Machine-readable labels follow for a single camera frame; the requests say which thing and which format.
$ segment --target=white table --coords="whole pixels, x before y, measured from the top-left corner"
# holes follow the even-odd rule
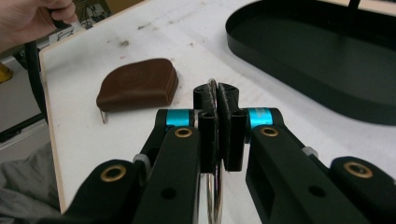
[[[213,77],[240,90],[240,107],[279,108],[290,130],[326,165],[356,156],[396,176],[396,127],[341,116],[230,52],[225,22],[249,2],[148,0],[41,52],[63,211],[97,165],[131,161],[146,142],[158,108],[110,113],[104,125],[95,100],[109,72],[151,58],[167,58],[177,70],[170,108],[192,108],[192,89]],[[125,40],[129,45],[120,44]],[[245,183],[247,158],[248,147],[243,172],[225,173],[223,223],[260,223]],[[199,223],[207,223],[201,197]]]

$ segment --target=cyan band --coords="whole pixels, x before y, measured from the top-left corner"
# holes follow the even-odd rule
[[[171,109],[166,115],[166,126],[189,126],[190,113],[188,109]]]
[[[273,119],[271,111],[265,107],[248,108],[250,116],[250,127],[253,130],[258,125],[272,125]]]

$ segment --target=brass grommet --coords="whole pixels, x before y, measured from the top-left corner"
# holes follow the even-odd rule
[[[371,178],[373,176],[373,171],[370,170],[370,168],[354,161],[346,162],[344,164],[344,168],[350,174],[361,178]]]
[[[177,137],[190,137],[192,135],[192,130],[188,128],[179,128],[175,130],[175,135]]]
[[[111,175],[110,172],[116,171],[117,173]],[[112,165],[107,167],[100,175],[100,178],[105,182],[114,182],[121,179],[126,174],[126,168],[123,165]]]
[[[260,132],[264,135],[270,136],[270,137],[275,137],[279,134],[279,132],[276,129],[273,128],[262,128]]]

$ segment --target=black oval tray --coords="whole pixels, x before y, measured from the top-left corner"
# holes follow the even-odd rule
[[[226,30],[234,54],[315,101],[396,125],[395,17],[357,5],[267,0],[237,10]]]

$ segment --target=human hand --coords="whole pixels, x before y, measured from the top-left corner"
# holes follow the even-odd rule
[[[56,29],[52,19],[68,24],[78,20],[72,0],[0,1],[0,52],[50,34]]]

